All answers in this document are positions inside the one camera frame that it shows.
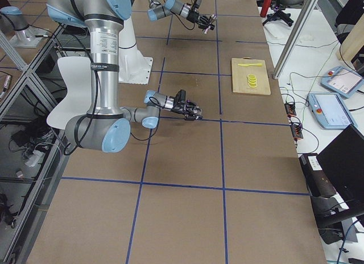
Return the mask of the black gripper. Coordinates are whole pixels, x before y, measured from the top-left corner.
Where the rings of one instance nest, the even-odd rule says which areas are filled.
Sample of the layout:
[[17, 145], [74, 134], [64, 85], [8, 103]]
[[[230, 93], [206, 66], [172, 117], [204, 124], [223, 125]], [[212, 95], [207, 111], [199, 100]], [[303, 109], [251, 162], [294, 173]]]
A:
[[208, 27], [208, 18], [201, 15], [197, 10], [201, 5], [202, 0], [192, 0], [191, 8], [187, 15], [187, 20], [193, 24], [197, 24], [199, 28]]
[[186, 91], [179, 90], [173, 100], [172, 112], [182, 114], [186, 121], [194, 121], [196, 119], [195, 110], [196, 104], [186, 99]]

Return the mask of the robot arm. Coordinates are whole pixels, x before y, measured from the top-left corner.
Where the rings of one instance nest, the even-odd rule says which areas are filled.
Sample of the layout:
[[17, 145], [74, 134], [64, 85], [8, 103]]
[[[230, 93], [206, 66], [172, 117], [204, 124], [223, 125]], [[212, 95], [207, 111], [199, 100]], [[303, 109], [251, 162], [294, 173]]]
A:
[[48, 123], [65, 131], [65, 155], [76, 149], [119, 152], [131, 136], [131, 123], [155, 129], [162, 110], [181, 114], [187, 121], [201, 118], [201, 109], [186, 98], [184, 90], [175, 96], [149, 90], [142, 108], [119, 105], [119, 83], [146, 83], [152, 63], [137, 49], [132, 3], [133, 0], [47, 0], [51, 19], [86, 28], [90, 33], [90, 46], [84, 57], [58, 61], [68, 92], [49, 115]]
[[214, 30], [216, 16], [210, 17], [199, 13], [202, 0], [191, 0], [191, 3], [182, 3], [179, 0], [148, 0], [149, 9], [147, 11], [150, 21], [174, 15], [180, 23], [189, 31], [195, 28], [195, 25], [207, 34], [208, 31]]

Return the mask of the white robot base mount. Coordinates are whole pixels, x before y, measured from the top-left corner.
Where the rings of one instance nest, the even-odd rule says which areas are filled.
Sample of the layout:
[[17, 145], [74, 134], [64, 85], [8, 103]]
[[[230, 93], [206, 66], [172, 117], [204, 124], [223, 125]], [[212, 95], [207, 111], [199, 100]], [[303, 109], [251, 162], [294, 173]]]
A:
[[119, 33], [119, 83], [148, 84], [153, 64], [152, 57], [145, 57], [137, 46], [132, 18], [124, 21]]

